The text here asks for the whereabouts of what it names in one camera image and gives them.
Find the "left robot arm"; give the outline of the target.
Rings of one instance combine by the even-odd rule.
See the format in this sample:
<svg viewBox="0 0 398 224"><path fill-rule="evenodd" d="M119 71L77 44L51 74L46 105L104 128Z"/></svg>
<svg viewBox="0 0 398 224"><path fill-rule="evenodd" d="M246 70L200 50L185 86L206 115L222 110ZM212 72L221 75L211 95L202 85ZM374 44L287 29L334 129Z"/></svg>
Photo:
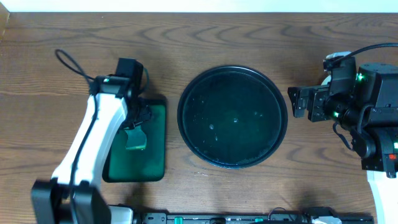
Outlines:
<svg viewBox="0 0 398 224"><path fill-rule="evenodd" d="M37 223L132 223L134 212L100 194L103 168L121 126L139 114L141 76L98 76L72 145L48 181L36 180L31 201Z"/></svg>

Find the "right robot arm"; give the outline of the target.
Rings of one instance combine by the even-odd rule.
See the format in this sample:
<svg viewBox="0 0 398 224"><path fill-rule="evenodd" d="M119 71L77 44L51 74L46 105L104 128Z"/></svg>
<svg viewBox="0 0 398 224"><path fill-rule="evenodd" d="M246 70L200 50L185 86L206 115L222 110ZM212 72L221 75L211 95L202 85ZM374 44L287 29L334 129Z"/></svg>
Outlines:
<svg viewBox="0 0 398 224"><path fill-rule="evenodd" d="M332 119L352 137L345 145L361 158L379 223L397 223L397 67L341 65L326 85L290 87L294 117Z"/></svg>

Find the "white plate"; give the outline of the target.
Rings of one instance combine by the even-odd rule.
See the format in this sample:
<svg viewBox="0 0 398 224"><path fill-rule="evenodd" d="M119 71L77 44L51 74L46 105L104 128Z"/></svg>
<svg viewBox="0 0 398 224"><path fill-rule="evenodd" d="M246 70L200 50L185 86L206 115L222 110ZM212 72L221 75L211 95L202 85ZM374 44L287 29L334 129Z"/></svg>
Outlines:
<svg viewBox="0 0 398 224"><path fill-rule="evenodd" d="M331 81L331 76L327 76L321 83L321 85L327 85Z"/></svg>

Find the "dark green sponge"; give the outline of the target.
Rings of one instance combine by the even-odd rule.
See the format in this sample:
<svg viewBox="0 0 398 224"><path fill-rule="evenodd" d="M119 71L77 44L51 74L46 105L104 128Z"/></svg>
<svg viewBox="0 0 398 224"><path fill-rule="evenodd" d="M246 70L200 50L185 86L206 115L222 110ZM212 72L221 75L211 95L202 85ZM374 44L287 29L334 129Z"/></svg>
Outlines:
<svg viewBox="0 0 398 224"><path fill-rule="evenodd" d="M126 149L133 150L144 150L147 146L147 136L140 126L134 129L125 129L127 134Z"/></svg>

